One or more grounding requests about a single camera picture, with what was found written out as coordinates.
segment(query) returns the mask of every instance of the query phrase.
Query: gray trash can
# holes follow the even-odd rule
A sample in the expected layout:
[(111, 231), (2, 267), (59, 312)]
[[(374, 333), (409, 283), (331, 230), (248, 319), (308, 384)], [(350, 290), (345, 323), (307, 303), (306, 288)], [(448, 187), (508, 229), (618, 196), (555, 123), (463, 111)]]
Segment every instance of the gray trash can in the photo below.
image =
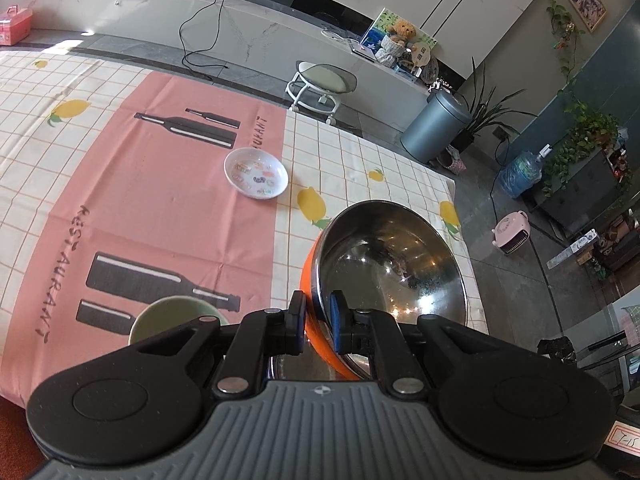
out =
[(471, 122), (466, 105), (440, 90), (401, 135), (404, 148), (423, 163), (433, 160)]

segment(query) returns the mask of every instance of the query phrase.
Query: brown fabric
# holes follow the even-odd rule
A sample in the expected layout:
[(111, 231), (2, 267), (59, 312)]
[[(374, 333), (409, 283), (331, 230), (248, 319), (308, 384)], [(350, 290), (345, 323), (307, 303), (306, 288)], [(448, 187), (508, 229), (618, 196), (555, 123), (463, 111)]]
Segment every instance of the brown fabric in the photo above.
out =
[(0, 480), (23, 480), (44, 462), (24, 410), (0, 397)]

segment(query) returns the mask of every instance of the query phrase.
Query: gray ridged panel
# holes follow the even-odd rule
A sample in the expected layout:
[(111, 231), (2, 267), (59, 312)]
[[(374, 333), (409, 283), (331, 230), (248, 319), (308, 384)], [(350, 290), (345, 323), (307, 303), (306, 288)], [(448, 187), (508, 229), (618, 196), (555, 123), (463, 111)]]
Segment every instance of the gray ridged panel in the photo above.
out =
[(516, 472), (456, 447), (427, 407), (375, 383), (270, 381), (249, 400), (223, 402), (203, 430), (154, 462), (83, 470), (52, 461), (37, 480), (596, 480), (594, 463)]

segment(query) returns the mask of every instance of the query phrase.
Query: teddy bear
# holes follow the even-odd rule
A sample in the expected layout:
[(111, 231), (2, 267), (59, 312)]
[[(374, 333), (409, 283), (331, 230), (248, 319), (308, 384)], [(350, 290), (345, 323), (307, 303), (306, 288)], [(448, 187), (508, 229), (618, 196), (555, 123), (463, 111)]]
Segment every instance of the teddy bear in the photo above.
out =
[(405, 53), (407, 44), (416, 35), (415, 27), (407, 20), (398, 18), (393, 25), (387, 25), (388, 34), (382, 38), (376, 59), (384, 66), (392, 67)]

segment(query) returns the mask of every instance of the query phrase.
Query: white dish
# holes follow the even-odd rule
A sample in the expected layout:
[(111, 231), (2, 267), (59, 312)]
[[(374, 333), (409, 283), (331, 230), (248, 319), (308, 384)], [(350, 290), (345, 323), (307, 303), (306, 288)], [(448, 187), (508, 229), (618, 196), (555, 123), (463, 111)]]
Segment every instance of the white dish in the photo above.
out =
[(225, 175), (240, 193), (258, 200), (280, 195), (289, 184), (289, 175), (271, 153), (257, 148), (238, 148), (225, 158)]

